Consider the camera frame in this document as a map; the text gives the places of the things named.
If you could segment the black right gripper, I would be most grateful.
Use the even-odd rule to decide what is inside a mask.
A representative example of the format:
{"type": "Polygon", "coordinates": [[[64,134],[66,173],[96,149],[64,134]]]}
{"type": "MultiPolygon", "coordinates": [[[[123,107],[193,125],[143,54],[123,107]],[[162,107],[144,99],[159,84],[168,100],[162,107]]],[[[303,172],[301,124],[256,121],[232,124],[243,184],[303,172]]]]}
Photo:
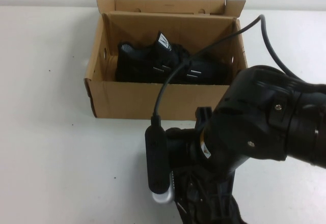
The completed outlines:
{"type": "Polygon", "coordinates": [[[195,129],[170,128],[168,137],[169,164],[175,176],[191,174],[204,181],[223,181],[222,197],[232,198],[235,171],[232,154],[218,141],[210,146],[201,132],[212,116],[211,107],[198,107],[195,129]]]}

